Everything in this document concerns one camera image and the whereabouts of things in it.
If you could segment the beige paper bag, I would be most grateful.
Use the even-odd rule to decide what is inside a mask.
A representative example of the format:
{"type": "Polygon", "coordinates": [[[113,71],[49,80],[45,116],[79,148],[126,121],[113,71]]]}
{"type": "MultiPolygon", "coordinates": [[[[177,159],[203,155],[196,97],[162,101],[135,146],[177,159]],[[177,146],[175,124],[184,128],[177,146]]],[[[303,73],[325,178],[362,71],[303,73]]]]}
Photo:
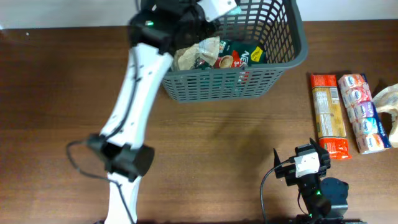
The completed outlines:
{"type": "Polygon", "coordinates": [[[220,38],[210,37],[191,47],[177,50],[171,69],[173,71],[192,70],[205,63],[213,66],[218,59],[219,46],[220,38]]]}

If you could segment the green coffee mix bag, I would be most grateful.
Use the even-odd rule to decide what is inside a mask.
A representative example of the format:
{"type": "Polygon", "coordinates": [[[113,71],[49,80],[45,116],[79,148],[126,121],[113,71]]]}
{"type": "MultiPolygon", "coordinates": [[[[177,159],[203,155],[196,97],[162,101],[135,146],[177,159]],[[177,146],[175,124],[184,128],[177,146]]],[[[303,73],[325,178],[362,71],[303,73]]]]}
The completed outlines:
{"type": "Polygon", "coordinates": [[[261,47],[235,40],[221,39],[216,62],[211,65],[198,57],[191,69],[239,68],[243,65],[262,63],[266,63],[266,51],[261,47]]]}

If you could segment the teal snack packet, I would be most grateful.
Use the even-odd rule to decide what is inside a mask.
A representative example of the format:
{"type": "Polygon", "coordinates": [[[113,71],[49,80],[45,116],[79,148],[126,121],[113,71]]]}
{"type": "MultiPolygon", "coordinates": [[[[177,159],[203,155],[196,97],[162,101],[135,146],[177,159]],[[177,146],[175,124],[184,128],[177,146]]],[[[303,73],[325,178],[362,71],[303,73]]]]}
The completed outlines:
{"type": "Polygon", "coordinates": [[[232,9],[231,11],[229,11],[228,15],[229,16],[235,16],[235,15],[238,15],[240,13],[242,13],[242,9],[239,6],[237,6],[236,8],[232,9]]]}

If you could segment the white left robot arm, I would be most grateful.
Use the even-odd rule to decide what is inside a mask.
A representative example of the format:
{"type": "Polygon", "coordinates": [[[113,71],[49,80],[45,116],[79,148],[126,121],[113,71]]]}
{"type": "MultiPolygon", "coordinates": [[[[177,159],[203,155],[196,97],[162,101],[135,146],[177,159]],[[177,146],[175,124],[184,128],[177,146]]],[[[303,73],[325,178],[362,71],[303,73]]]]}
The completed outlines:
{"type": "Polygon", "coordinates": [[[136,223],[141,179],[154,160],[144,144],[147,120],[176,51],[209,38],[233,0],[143,1],[129,21],[126,74],[114,109],[98,134],[85,144],[104,162],[109,183],[104,223],[136,223]]]}

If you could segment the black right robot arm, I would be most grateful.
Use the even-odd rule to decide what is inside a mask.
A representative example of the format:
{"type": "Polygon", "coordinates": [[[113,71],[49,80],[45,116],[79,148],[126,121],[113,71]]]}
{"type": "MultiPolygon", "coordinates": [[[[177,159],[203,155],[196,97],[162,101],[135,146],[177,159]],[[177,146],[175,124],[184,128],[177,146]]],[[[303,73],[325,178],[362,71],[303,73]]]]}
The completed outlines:
{"type": "Polygon", "coordinates": [[[345,219],[348,210],[349,185],[327,177],[331,167],[329,152],[313,139],[297,146],[295,155],[282,162],[274,151],[275,176],[285,179],[288,186],[298,187],[297,200],[303,200],[306,211],[289,220],[298,224],[355,224],[358,219],[345,219]]]}

